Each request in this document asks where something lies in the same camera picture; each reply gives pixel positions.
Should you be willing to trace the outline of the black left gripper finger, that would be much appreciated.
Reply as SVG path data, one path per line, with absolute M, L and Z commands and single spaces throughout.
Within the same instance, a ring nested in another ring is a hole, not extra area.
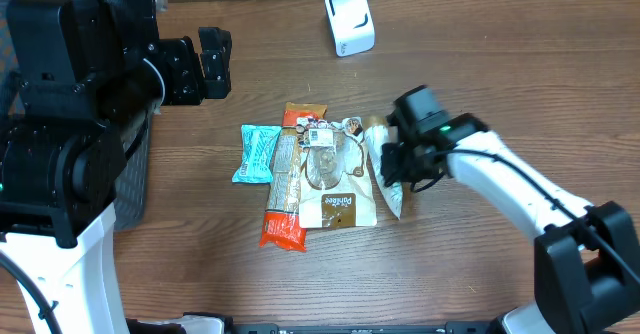
M 217 60 L 229 62 L 232 50 L 232 37 L 229 31 L 218 27 L 200 27 L 198 35 L 201 43 L 201 59 L 203 62 Z
M 229 59 L 225 56 L 202 56 L 207 99 L 225 99 L 231 91 Z

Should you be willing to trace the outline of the clear brown snack bag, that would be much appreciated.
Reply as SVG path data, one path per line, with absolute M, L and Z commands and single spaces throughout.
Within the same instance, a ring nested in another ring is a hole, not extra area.
M 302 148 L 299 223 L 304 229 L 371 227 L 376 203 L 359 117 L 297 120 Z

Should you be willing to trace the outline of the teal snack bar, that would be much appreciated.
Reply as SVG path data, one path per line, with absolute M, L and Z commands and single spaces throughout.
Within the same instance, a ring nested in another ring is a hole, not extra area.
M 270 165 L 280 132 L 279 126 L 241 126 L 242 163 L 232 177 L 233 183 L 269 184 L 273 180 Z

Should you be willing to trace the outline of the orange pasta package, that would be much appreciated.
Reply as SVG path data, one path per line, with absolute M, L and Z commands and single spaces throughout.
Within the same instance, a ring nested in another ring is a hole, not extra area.
M 309 120 L 325 117 L 324 104 L 285 105 L 282 128 L 272 158 L 273 180 L 266 203 L 261 227 L 261 247 L 272 243 L 285 250 L 305 252 L 306 230 L 299 224 L 301 154 L 298 120 L 303 120 L 305 130 Z

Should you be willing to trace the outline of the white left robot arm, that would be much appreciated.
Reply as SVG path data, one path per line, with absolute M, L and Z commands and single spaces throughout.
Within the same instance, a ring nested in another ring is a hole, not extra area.
M 1 116 L 1 265 L 38 333 L 225 334 L 230 319 L 128 318 L 115 270 L 117 184 L 146 174 L 153 115 L 231 89 L 228 31 L 163 39 L 163 0 L 9 0 L 17 66 Z

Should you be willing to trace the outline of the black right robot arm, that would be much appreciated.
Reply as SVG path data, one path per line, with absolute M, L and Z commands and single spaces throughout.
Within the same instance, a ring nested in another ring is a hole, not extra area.
M 615 202 L 594 205 L 554 184 L 470 113 L 450 115 L 427 86 L 386 117 L 325 119 L 290 103 L 278 126 L 243 125 L 233 181 L 270 188 L 261 240 L 302 250 L 310 229 L 373 226 L 379 190 L 400 214 L 405 192 L 452 178 L 484 197 L 532 243 L 534 299 L 447 333 L 607 333 L 639 310 L 639 241 Z

